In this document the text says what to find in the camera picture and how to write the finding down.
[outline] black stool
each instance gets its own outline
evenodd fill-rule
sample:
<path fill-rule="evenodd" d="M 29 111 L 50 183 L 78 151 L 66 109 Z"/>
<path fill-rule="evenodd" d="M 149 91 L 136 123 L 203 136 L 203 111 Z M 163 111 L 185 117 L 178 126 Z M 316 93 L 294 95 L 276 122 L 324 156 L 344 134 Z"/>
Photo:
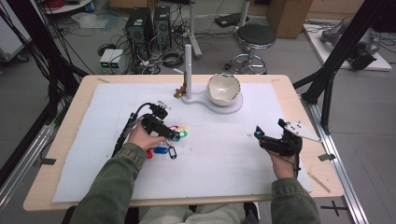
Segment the black stool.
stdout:
<path fill-rule="evenodd" d="M 239 74 L 267 74 L 265 62 L 255 49 L 268 49 L 275 44 L 276 34 L 269 26 L 246 24 L 236 32 L 239 43 L 248 49 L 248 53 L 233 58 L 233 69 Z"/>

